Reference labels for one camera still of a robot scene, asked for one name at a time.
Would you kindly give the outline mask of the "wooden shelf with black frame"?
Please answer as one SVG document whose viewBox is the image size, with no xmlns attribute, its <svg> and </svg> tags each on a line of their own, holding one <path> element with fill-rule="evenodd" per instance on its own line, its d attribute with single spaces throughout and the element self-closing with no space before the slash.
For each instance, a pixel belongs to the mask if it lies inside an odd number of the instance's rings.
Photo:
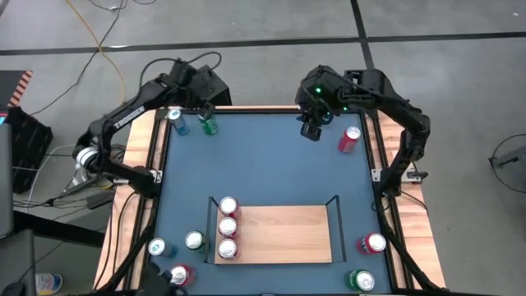
<svg viewBox="0 0 526 296">
<path fill-rule="evenodd" d="M 243 203 L 234 259 L 219 255 L 219 201 L 208 198 L 205 262 L 215 265 L 330 264 L 347 260 L 339 196 L 312 201 Z"/>
</svg>

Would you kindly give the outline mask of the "orange black striped board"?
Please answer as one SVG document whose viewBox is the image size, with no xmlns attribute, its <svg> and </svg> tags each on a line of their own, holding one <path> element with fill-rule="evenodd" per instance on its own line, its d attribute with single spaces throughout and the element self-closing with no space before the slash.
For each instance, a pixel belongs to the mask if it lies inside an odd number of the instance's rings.
<svg viewBox="0 0 526 296">
<path fill-rule="evenodd" d="M 32 76 L 31 70 L 0 70 L 0 105 L 19 107 Z"/>
</svg>

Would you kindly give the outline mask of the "blue table mat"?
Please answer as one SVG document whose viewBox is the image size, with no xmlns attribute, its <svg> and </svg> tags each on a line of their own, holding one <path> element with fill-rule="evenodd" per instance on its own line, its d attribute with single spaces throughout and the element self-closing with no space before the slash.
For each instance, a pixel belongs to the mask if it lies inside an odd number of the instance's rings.
<svg viewBox="0 0 526 296">
<path fill-rule="evenodd" d="M 189 133 L 168 144 L 155 234 L 178 248 L 158 257 L 163 270 L 185 264 L 196 272 L 191 296 L 246 294 L 344 294 L 346 272 L 370 271 L 377 293 L 390 291 L 385 258 L 363 255 L 360 237 L 379 230 L 371 208 L 373 190 L 366 148 L 350 154 L 337 145 L 345 128 L 360 127 L 356 114 L 336 118 L 310 141 L 293 114 L 220 114 L 208 136 L 197 118 L 185 117 Z M 185 247 L 192 230 L 205 231 L 215 213 L 210 199 L 237 198 L 243 206 L 328 206 L 336 260 L 330 264 L 233 265 L 205 262 Z"/>
</svg>

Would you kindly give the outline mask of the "white plastic container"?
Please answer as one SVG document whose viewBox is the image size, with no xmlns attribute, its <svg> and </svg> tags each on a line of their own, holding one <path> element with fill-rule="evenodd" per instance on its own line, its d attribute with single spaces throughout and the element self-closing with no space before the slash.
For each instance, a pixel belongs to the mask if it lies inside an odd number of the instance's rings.
<svg viewBox="0 0 526 296">
<path fill-rule="evenodd" d="M 35 288 L 38 296 L 55 295 L 62 287 L 63 278 L 56 273 L 36 273 Z"/>
</svg>

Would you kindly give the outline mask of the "red Coca-Cola can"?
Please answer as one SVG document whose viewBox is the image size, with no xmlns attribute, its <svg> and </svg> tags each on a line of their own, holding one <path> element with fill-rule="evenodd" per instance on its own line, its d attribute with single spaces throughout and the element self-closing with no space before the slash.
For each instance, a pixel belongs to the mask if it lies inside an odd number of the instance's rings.
<svg viewBox="0 0 526 296">
<path fill-rule="evenodd" d="M 225 217 L 237 219 L 241 214 L 241 207 L 234 197 L 223 197 L 219 202 L 219 210 Z"/>
<path fill-rule="evenodd" d="M 238 236 L 238 222 L 232 217 L 224 217 L 218 223 L 218 231 L 225 238 L 235 239 Z"/>
<path fill-rule="evenodd" d="M 238 257 L 238 244 L 231 238 L 221 240 L 217 246 L 218 256 L 224 260 L 235 260 Z"/>
</svg>

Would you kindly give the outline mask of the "black plastic crate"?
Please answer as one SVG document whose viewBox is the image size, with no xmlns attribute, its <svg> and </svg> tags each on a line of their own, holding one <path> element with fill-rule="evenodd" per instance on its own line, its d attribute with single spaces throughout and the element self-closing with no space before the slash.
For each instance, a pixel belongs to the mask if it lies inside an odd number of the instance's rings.
<svg viewBox="0 0 526 296">
<path fill-rule="evenodd" d="M 53 132 L 21 107 L 9 109 L 6 123 L 12 130 L 12 191 L 22 194 L 30 190 Z"/>
</svg>

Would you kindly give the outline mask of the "black perforated computer box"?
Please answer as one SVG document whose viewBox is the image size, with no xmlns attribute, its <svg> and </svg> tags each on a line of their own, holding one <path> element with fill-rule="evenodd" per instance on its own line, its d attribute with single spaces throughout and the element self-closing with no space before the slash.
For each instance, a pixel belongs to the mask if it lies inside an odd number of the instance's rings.
<svg viewBox="0 0 526 296">
<path fill-rule="evenodd" d="M 190 83 L 191 92 L 199 99 L 209 100 L 215 106 L 231 106 L 228 85 L 208 65 L 196 70 Z"/>
</svg>

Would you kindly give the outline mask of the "black table border frame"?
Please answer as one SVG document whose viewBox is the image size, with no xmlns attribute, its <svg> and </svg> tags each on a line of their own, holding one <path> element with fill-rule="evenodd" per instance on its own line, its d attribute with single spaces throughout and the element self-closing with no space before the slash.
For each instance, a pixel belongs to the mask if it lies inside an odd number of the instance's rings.
<svg viewBox="0 0 526 296">
<path fill-rule="evenodd" d="M 194 113 L 186 113 L 185 117 L 189 114 L 197 118 L 197 116 Z M 220 114 L 293 114 L 296 116 L 297 120 L 299 116 L 299 112 L 297 109 L 220 109 L 216 112 L 215 118 L 217 118 L 217 116 Z M 355 112 L 350 112 L 346 114 L 358 115 L 361 119 L 361 126 L 358 128 L 361 130 L 366 129 L 367 123 L 366 123 L 365 115 L 363 113 L 355 111 Z M 163 171 L 163 180 L 164 180 L 164 168 L 165 168 L 166 159 L 167 159 L 168 144 L 169 144 L 171 135 L 176 132 L 168 131 L 163 136 L 157 135 L 154 129 L 154 123 L 156 121 L 157 116 L 158 114 L 156 112 L 149 112 L 149 113 L 142 115 L 140 118 L 138 118 L 132 123 L 131 131 L 130 131 L 130 134 L 128 137 L 128 143 L 127 143 L 127 157 L 128 158 L 146 158 L 149 155 L 154 155 L 155 156 L 154 166 L 157 170 Z M 358 142 L 358 144 L 363 144 L 366 148 L 367 160 L 368 160 L 368 164 L 369 164 L 369 168 L 371 172 L 371 169 L 373 166 L 373 154 L 372 154 L 372 149 L 371 149 L 369 138 L 367 136 L 364 136 L 360 140 L 360 142 Z M 156 230 L 158 210 L 159 210 L 159 199 L 155 202 L 155 205 L 154 205 L 154 214 L 155 214 L 154 233 Z M 375 211 L 377 215 L 377 219 L 379 222 L 379 230 L 380 230 L 381 229 L 381 222 L 379 219 L 380 213 L 378 210 L 373 210 L 373 211 Z M 394 263 L 390 255 L 388 254 L 381 254 L 381 255 L 385 258 L 385 263 L 388 268 L 389 280 L 390 280 L 390 291 L 387 293 L 377 293 L 374 289 L 373 290 L 377 294 L 389 294 L 395 289 Z M 141 255 L 139 263 L 137 264 L 137 267 L 136 267 L 137 270 L 145 271 L 148 267 L 155 266 L 155 267 L 158 267 L 161 271 L 165 271 L 161 269 L 155 263 L 155 259 L 156 258 L 148 254 Z M 254 296 L 301 296 L 301 295 L 337 296 L 337 295 L 345 295 L 347 293 L 348 293 L 348 287 L 347 287 L 347 292 L 344 294 L 246 294 L 246 295 L 254 295 Z M 232 295 L 205 295 L 205 296 L 232 296 Z"/>
</svg>

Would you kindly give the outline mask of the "green Sprite can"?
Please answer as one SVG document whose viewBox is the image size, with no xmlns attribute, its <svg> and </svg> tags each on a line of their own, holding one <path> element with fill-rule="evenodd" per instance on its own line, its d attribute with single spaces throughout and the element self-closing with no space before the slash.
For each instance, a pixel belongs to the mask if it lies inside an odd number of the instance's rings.
<svg viewBox="0 0 526 296">
<path fill-rule="evenodd" d="M 371 272 L 363 269 L 347 271 L 344 275 L 345 285 L 358 292 L 368 292 L 375 287 L 375 278 Z"/>
<path fill-rule="evenodd" d="M 209 117 L 199 115 L 198 120 L 206 135 L 213 136 L 218 132 L 219 129 L 214 115 L 210 115 Z"/>
<path fill-rule="evenodd" d="M 187 233 L 184 242 L 190 251 L 203 252 L 206 246 L 206 237 L 201 231 L 192 230 Z"/>
</svg>

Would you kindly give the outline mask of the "grey cabinet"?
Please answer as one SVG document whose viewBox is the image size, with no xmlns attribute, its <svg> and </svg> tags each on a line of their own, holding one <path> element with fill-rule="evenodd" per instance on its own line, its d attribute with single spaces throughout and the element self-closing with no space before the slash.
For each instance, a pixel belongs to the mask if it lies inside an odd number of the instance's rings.
<svg viewBox="0 0 526 296">
<path fill-rule="evenodd" d="M 11 139 L 10 126 L 0 125 L 0 238 L 6 237 L 14 224 Z"/>
</svg>

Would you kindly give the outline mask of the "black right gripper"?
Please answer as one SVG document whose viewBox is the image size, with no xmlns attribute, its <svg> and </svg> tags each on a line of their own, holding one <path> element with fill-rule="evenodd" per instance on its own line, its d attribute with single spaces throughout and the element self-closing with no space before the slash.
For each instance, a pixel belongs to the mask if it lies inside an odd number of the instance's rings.
<svg viewBox="0 0 526 296">
<path fill-rule="evenodd" d="M 300 81 L 295 104 L 316 120 L 320 111 L 329 111 L 334 116 L 339 116 L 344 110 L 340 102 L 343 88 L 341 76 L 334 69 L 319 65 L 310 70 Z M 321 125 L 317 122 L 303 123 L 301 135 L 309 140 L 319 141 L 321 131 Z"/>
</svg>

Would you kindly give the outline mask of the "black floor bar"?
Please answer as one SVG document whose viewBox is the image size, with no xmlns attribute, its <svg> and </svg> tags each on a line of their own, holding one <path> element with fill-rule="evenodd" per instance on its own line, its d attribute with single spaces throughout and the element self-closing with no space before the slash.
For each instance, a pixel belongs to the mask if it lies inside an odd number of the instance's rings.
<svg viewBox="0 0 526 296">
<path fill-rule="evenodd" d="M 43 238 L 62 240 L 91 247 L 102 247 L 104 245 L 105 235 L 97 230 L 65 224 L 16 210 L 13 212 L 13 219 L 13 230 L 16 232 L 29 229 L 34 235 Z"/>
</svg>

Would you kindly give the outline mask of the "blue soda can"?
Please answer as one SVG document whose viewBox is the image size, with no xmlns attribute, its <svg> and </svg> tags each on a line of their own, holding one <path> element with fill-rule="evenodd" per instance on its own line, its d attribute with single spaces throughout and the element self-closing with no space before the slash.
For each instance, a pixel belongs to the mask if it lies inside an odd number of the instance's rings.
<svg viewBox="0 0 526 296">
<path fill-rule="evenodd" d="M 148 245 L 152 257 L 175 257 L 178 248 L 162 238 L 153 238 Z"/>
</svg>

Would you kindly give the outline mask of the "red soda can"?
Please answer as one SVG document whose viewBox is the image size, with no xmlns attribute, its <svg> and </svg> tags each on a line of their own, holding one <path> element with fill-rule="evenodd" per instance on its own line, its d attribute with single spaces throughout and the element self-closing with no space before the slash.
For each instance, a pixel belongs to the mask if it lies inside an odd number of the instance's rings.
<svg viewBox="0 0 526 296">
<path fill-rule="evenodd" d="M 356 242 L 357 250 L 365 255 L 382 253 L 387 246 L 387 241 L 379 233 L 369 233 L 360 237 Z"/>
<path fill-rule="evenodd" d="M 358 127 L 347 127 L 340 137 L 338 150 L 342 153 L 351 153 L 361 137 L 362 133 Z"/>
<path fill-rule="evenodd" d="M 174 266 L 170 273 L 170 283 L 181 287 L 191 285 L 196 277 L 194 268 L 184 264 Z"/>
</svg>

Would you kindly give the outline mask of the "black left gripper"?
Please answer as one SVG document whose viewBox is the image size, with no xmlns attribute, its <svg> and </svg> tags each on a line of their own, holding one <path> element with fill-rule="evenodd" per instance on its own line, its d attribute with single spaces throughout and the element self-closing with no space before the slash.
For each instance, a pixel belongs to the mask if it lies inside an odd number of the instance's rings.
<svg viewBox="0 0 526 296">
<path fill-rule="evenodd" d="M 183 108 L 201 108 L 203 120 L 212 118 L 215 106 L 207 102 L 204 95 L 205 85 L 211 77 L 212 68 L 208 65 L 195 69 L 188 62 L 176 61 L 172 67 L 172 104 Z"/>
</svg>

